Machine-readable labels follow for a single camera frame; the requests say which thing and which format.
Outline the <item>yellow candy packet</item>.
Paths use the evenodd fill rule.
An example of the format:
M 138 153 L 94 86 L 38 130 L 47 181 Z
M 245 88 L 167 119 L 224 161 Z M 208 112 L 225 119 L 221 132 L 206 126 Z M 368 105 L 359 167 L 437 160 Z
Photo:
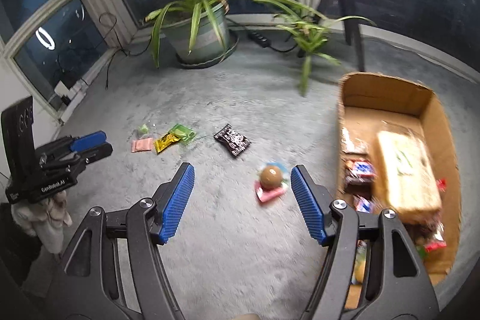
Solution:
M 153 143 L 154 150 L 157 154 L 160 154 L 164 150 L 166 150 L 169 146 L 178 143 L 181 139 L 182 138 L 180 138 L 179 136 L 173 133 L 167 133 L 162 137 L 160 137 L 159 139 L 154 140 L 154 143 Z

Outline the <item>green striped plant pot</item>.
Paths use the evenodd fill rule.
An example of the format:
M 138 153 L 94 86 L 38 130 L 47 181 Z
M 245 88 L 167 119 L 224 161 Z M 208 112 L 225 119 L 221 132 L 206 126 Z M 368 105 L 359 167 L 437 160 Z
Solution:
M 225 7 L 222 3 L 217 3 L 212 8 L 214 20 L 223 40 L 219 39 L 207 13 L 203 12 L 200 16 L 197 36 L 192 49 L 189 47 L 191 19 L 184 19 L 180 22 L 163 26 L 163 34 L 184 62 L 202 62 L 223 54 L 227 50 L 230 46 L 230 35 L 224 9 Z

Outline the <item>brown ball snack pink wrapper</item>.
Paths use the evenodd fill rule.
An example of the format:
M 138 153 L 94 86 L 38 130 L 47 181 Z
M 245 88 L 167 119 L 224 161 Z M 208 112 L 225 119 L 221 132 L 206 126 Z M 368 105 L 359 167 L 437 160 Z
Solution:
M 289 182 L 288 171 L 281 163 L 266 163 L 262 165 L 254 182 L 258 202 L 267 204 L 283 196 L 290 189 Z

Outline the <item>black snack packet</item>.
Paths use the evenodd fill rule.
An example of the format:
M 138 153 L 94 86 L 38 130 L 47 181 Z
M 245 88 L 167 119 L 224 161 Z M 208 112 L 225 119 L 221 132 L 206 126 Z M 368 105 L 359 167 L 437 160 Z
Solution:
M 230 124 L 226 124 L 219 132 L 216 132 L 214 139 L 220 142 L 233 157 L 238 157 L 251 145 L 250 140 L 237 131 Z

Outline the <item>green snack packet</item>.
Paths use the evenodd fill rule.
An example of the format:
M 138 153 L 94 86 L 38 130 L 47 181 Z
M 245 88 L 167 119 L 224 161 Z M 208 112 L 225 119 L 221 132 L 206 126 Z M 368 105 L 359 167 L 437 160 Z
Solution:
M 196 132 L 182 124 L 175 124 L 168 131 L 170 134 L 178 137 L 183 145 L 187 145 L 196 136 Z

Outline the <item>small spider plant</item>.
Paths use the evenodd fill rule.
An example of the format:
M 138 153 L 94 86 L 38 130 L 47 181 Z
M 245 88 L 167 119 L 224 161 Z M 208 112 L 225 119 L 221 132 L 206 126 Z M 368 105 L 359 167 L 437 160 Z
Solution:
M 340 62 L 335 57 L 323 51 L 323 47 L 329 40 L 330 28 L 335 23 L 353 22 L 355 19 L 359 19 L 366 21 L 372 26 L 376 25 L 371 19 L 359 15 L 348 15 L 338 19 L 321 17 L 320 22 L 314 22 L 313 18 L 309 16 L 300 17 L 294 12 L 278 13 L 274 15 L 274 17 L 281 20 L 281 23 L 279 23 L 277 27 L 289 32 L 297 46 L 305 54 L 298 85 L 298 90 L 302 97 L 305 97 L 308 91 L 308 81 L 312 71 L 312 59 L 314 57 L 323 58 L 333 65 L 340 65 Z

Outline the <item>black tripod stand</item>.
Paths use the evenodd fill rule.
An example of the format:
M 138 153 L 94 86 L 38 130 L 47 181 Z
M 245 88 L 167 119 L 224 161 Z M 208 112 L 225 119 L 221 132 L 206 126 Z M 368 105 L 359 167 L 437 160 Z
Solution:
M 363 39 L 360 34 L 360 18 L 356 15 L 356 3 L 355 0 L 337 0 L 340 15 L 344 17 L 343 30 L 345 41 L 349 46 L 352 46 L 356 59 L 358 71 L 365 71 L 365 52 Z

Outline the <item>large tan snack bag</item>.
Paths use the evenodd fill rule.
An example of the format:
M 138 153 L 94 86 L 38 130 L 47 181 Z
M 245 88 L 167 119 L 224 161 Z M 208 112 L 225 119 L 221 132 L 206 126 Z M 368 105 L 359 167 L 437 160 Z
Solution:
M 442 210 L 442 200 L 422 138 L 409 130 L 381 130 L 377 156 L 383 182 L 379 197 L 384 205 L 403 223 L 432 223 Z

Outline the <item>dark green pot saucer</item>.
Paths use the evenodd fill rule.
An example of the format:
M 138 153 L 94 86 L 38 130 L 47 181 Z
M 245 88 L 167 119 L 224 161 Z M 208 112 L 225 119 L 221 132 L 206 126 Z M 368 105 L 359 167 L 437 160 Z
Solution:
M 233 54 L 239 44 L 239 35 L 236 34 L 233 30 L 229 30 L 229 39 L 230 39 L 230 44 L 227 50 L 223 54 L 219 54 L 218 56 L 205 60 L 202 62 L 197 62 L 197 63 L 189 63 L 189 62 L 184 62 L 184 60 L 179 56 L 178 53 L 175 54 L 176 56 L 176 61 L 181 65 L 182 68 L 184 69 L 204 69 L 204 68 L 209 68 L 213 67 L 216 64 L 219 64 L 221 62 L 224 62 L 224 60 L 227 60 L 227 58 Z

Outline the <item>red blue snack packet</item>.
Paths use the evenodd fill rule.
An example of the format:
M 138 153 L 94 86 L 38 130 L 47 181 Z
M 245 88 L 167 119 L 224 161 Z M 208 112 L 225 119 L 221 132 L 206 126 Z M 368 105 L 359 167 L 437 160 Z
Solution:
M 345 185 L 370 185 L 376 177 L 374 165 L 369 160 L 347 159 L 345 162 Z

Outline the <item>cardboard box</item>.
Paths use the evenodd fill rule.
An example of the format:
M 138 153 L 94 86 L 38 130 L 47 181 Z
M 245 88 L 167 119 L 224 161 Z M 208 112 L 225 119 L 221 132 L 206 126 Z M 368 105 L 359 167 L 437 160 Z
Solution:
M 339 83 L 337 194 L 372 196 L 411 228 L 439 232 L 424 266 L 434 287 L 453 267 L 461 233 L 461 180 L 441 101 L 424 85 L 355 72 Z

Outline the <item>pink snack packet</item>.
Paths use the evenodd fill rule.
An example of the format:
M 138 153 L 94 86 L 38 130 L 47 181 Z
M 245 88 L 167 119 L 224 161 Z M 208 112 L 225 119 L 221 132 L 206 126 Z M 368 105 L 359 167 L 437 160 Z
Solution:
M 147 152 L 153 149 L 154 139 L 143 138 L 139 140 L 133 140 L 131 144 L 131 152 L 138 153 L 138 152 Z

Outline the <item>black power strip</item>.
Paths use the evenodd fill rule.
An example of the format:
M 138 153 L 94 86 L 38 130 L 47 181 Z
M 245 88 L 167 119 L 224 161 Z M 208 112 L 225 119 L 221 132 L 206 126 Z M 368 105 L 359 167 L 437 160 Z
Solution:
M 259 32 L 249 30 L 247 37 L 262 48 L 269 48 L 271 46 L 271 41 Z

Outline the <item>clear packet green candy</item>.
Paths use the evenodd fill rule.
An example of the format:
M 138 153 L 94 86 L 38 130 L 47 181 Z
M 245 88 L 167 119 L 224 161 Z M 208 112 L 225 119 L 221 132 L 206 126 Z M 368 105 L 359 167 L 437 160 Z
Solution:
M 141 126 L 137 129 L 137 134 L 138 134 L 139 136 L 145 136 L 145 135 L 147 135 L 149 132 L 150 132 L 150 129 L 149 129 L 149 127 L 148 127 L 146 124 L 141 125 Z

